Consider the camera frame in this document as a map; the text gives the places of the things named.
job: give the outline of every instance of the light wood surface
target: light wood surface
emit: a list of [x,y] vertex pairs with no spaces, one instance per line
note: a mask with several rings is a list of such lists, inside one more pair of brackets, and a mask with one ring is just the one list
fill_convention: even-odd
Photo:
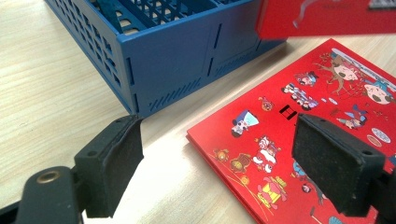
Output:
[[[328,37],[290,38],[145,119],[140,163],[115,216],[85,223],[253,223],[185,138],[198,121]],[[396,75],[396,35],[335,36]],[[24,182],[74,155],[127,112],[43,0],[0,1],[0,207]]]

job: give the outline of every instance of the red book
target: red book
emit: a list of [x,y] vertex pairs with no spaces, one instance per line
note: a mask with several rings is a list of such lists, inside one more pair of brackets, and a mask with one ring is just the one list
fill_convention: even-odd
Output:
[[262,0],[261,38],[396,33],[392,0]]
[[382,151],[391,173],[394,84],[395,77],[330,39],[193,126],[187,137],[259,223],[375,223],[374,208],[367,217],[339,214],[291,150],[297,114],[304,112]]

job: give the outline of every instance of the black mechanical part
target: black mechanical part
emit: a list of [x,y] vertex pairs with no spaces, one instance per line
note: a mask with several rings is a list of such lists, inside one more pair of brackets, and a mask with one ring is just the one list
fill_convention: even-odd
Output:
[[383,153],[325,119],[299,114],[292,157],[339,213],[365,217],[372,205],[378,223],[395,223],[396,174],[383,170]]
[[113,217],[143,160],[137,116],[117,119],[75,157],[76,166],[52,167],[31,176],[20,202],[0,210],[0,223],[79,224],[87,217]]

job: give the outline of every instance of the blue plastic basket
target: blue plastic basket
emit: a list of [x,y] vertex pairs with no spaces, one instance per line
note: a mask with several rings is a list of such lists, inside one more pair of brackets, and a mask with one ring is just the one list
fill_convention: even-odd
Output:
[[260,0],[46,0],[130,114],[147,117],[284,40],[255,32]]

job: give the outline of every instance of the red book cover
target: red book cover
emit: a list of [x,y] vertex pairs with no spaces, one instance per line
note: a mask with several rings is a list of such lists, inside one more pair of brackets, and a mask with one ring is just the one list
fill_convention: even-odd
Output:
[[367,217],[339,214],[291,150],[297,114],[311,114],[382,151],[391,173],[395,83],[329,39],[190,128],[187,137],[259,223],[375,223],[374,208]]
[[260,38],[396,33],[391,0],[262,0]]

